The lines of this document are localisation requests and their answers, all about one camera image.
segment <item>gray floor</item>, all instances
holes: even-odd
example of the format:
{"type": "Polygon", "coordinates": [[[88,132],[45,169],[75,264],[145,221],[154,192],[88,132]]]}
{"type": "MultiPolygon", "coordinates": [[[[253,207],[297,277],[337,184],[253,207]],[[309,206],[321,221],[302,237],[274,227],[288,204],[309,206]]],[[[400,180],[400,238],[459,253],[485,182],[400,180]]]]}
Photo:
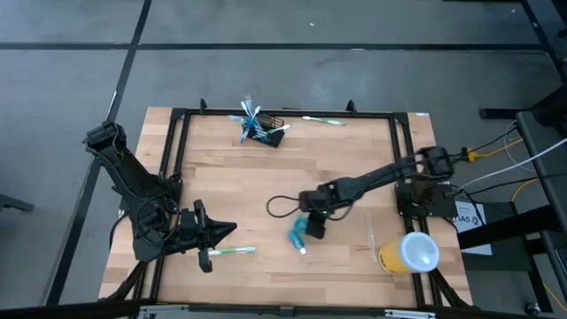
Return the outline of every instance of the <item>gray floor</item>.
{"type": "MultiPolygon", "coordinates": [[[[532,2],[559,51],[561,27],[548,2],[532,2]]],[[[0,42],[129,43],[142,1],[0,2],[0,42]]],[[[154,1],[142,43],[534,43],[519,4],[416,0],[154,1]]],[[[74,208],[89,156],[81,140],[108,110],[125,51],[0,51],[0,192],[35,202],[32,214],[0,215],[0,307],[34,306],[74,208]]],[[[479,107],[522,107],[559,85],[545,55],[399,51],[139,51],[117,121],[135,149],[148,106],[238,107],[245,94],[267,108],[428,112],[451,150],[503,133],[479,107]]],[[[524,158],[524,147],[512,154],[524,158]]],[[[510,161],[505,154],[462,164],[454,183],[510,161]]],[[[485,185],[530,176],[518,170],[485,185]]],[[[99,176],[62,302],[92,301],[102,278],[119,197],[99,176]]],[[[478,196],[508,200],[514,187],[478,196]]],[[[520,211],[545,196],[531,186],[520,211]]],[[[559,294],[545,258],[544,281],[559,294]]],[[[468,272],[476,305],[522,313],[533,301],[525,274],[468,272]]],[[[562,315],[557,307],[555,316],[562,315]]],[[[218,317],[219,315],[201,315],[218,317]]]]}

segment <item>white cable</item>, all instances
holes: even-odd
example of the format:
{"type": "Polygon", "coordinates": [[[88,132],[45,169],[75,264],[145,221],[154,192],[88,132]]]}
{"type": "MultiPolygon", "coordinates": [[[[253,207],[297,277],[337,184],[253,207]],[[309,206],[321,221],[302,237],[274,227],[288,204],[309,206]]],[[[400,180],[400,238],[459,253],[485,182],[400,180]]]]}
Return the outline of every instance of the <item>white cable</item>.
{"type": "Polygon", "coordinates": [[[465,187],[467,187],[467,186],[473,184],[473,183],[476,183],[476,182],[478,182],[478,181],[484,180],[485,178],[492,177],[492,176],[494,176],[494,175],[498,175],[498,174],[500,174],[500,173],[507,172],[507,171],[509,171],[510,169],[514,169],[514,168],[516,168],[516,167],[522,166],[522,165],[525,164],[525,163],[531,162],[532,160],[535,160],[535,159],[537,159],[538,157],[543,156],[543,155],[547,154],[548,152],[553,151],[554,149],[556,149],[557,147],[559,147],[559,145],[561,145],[561,144],[563,144],[563,143],[565,143],[565,142],[567,142],[567,138],[565,138],[565,139],[559,141],[557,144],[555,144],[555,145],[549,147],[549,148],[546,149],[545,151],[543,151],[543,152],[541,152],[541,153],[539,153],[539,154],[536,154],[535,156],[532,156],[532,157],[530,157],[529,159],[526,159],[525,161],[523,161],[523,162],[521,162],[521,163],[518,163],[518,164],[516,164],[516,165],[514,165],[514,166],[511,166],[511,167],[506,167],[506,168],[501,169],[501,170],[499,170],[499,171],[497,171],[497,172],[493,172],[493,173],[490,173],[490,174],[488,174],[488,175],[484,175],[484,176],[481,176],[481,177],[479,177],[479,178],[473,179],[472,181],[470,181],[470,182],[468,182],[468,183],[465,183],[463,186],[459,187],[459,191],[462,190],[462,189],[464,189],[465,187]]]}
{"type": "MultiPolygon", "coordinates": [[[[509,128],[510,128],[512,125],[514,125],[515,123],[516,123],[516,121],[511,122],[511,123],[508,125],[508,127],[506,128],[506,130],[505,130],[504,132],[508,132],[509,128]]],[[[507,137],[508,137],[508,136],[505,136],[505,137],[504,137],[504,149],[506,150],[506,154],[508,155],[508,158],[509,158],[511,161],[513,161],[514,164],[517,164],[516,160],[512,158],[512,155],[510,155],[510,152],[509,152],[509,150],[508,150],[508,144],[506,143],[506,141],[508,140],[507,137]]],[[[525,170],[525,171],[535,173],[535,171],[534,171],[533,169],[531,169],[531,168],[524,167],[524,166],[522,166],[522,165],[520,165],[519,167],[522,168],[522,169],[525,170]]]]}

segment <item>yellow cable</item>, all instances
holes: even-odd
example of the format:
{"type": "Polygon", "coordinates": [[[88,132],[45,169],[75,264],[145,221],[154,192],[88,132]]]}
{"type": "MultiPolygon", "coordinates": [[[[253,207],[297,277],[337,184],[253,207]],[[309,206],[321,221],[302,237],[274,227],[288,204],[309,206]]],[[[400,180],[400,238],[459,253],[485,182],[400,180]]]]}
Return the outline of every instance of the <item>yellow cable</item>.
{"type": "Polygon", "coordinates": [[[523,184],[520,185],[520,187],[517,188],[516,191],[514,191],[514,195],[512,195],[512,201],[516,201],[516,197],[517,195],[520,193],[520,191],[527,185],[531,184],[531,183],[536,183],[539,180],[539,178],[534,178],[532,180],[529,180],[523,184]]]}
{"type": "Polygon", "coordinates": [[[518,143],[522,143],[523,141],[524,141],[524,139],[523,139],[523,138],[520,138],[520,139],[514,141],[513,143],[508,144],[507,146],[502,146],[502,147],[499,148],[498,150],[495,150],[495,151],[492,151],[492,152],[489,152],[489,153],[486,153],[486,154],[477,153],[477,154],[476,154],[476,157],[489,157],[489,156],[493,156],[493,155],[496,154],[497,152],[502,152],[502,151],[506,150],[507,147],[516,145],[516,144],[518,144],[518,143]]]}
{"type": "Polygon", "coordinates": [[[567,312],[567,307],[563,305],[563,303],[561,301],[559,301],[559,299],[551,292],[551,289],[549,289],[549,287],[546,284],[543,284],[543,288],[546,289],[546,291],[549,293],[549,295],[551,296],[551,298],[553,298],[555,300],[555,302],[557,303],[557,305],[559,305],[559,307],[561,307],[561,309],[564,312],[567,312]]]}

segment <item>wooden table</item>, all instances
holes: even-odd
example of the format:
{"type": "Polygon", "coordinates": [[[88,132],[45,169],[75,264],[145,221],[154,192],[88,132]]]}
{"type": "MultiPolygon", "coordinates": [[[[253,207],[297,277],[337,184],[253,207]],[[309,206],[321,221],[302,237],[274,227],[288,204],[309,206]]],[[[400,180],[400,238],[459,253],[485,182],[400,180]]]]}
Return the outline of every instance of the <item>wooden table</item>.
{"type": "MultiPolygon", "coordinates": [[[[148,109],[136,149],[137,158],[154,174],[159,170],[170,113],[171,108],[166,107],[148,109]]],[[[415,148],[434,145],[429,116],[408,116],[415,148]]],[[[198,267],[197,250],[167,256],[159,300],[415,307],[411,276],[391,276],[376,259],[380,245],[405,234],[392,185],[367,193],[343,221],[327,222],[323,240],[307,237],[306,255],[300,255],[287,239],[297,215],[276,219],[266,212],[266,201],[275,195],[297,197],[300,191],[313,190],[331,179],[358,176],[391,163],[387,121],[341,119],[347,122],[343,127],[301,118],[284,120],[291,128],[274,149],[253,140],[241,145],[240,126],[224,116],[191,116],[181,207],[192,208],[193,200],[201,198],[212,219],[238,224],[217,248],[255,246],[257,253],[212,256],[214,271],[210,274],[198,267]]],[[[401,129],[399,132],[404,150],[401,129]]],[[[175,149],[172,152],[168,172],[173,170],[175,149]]],[[[272,211],[282,214],[297,202],[275,200],[272,204],[272,211]]],[[[471,303],[454,229],[441,219],[428,221],[440,247],[441,273],[461,298],[471,303]]],[[[153,264],[144,282],[146,297],[153,264]]],[[[114,292],[135,265],[130,223],[125,219],[115,233],[100,296],[114,292]]],[[[428,277],[422,278],[426,300],[431,303],[428,277]]]]}

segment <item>white label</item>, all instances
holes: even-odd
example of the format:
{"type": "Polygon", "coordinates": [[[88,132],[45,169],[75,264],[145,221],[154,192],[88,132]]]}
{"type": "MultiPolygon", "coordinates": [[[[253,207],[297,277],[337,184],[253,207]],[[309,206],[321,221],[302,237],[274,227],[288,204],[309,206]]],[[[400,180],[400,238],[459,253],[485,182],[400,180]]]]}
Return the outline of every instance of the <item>white label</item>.
{"type": "MultiPolygon", "coordinates": [[[[457,213],[459,215],[453,218],[453,223],[460,233],[464,232],[465,230],[472,230],[476,227],[482,226],[482,223],[478,220],[475,207],[471,203],[455,201],[454,204],[457,206],[457,213]]],[[[485,208],[481,204],[477,204],[477,208],[482,221],[486,224],[485,208]]],[[[493,250],[490,247],[490,244],[463,249],[462,252],[483,255],[493,254],[493,250]]]]}

